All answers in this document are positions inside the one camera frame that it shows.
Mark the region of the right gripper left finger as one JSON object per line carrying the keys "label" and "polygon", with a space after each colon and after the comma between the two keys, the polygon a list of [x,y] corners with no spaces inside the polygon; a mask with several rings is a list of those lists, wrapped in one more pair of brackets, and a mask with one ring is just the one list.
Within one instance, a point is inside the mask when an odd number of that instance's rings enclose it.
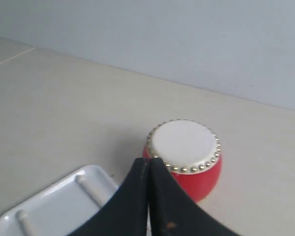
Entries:
{"label": "right gripper left finger", "polygon": [[148,173],[145,158],[136,158],[108,202],[71,236],[145,236],[148,221]]}

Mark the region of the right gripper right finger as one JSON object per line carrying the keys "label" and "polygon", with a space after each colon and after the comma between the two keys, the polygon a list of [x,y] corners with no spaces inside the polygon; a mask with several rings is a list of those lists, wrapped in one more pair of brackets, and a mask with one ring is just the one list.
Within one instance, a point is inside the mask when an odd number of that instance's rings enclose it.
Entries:
{"label": "right gripper right finger", "polygon": [[153,236],[237,236],[201,209],[179,186],[163,160],[149,161],[148,206]]}

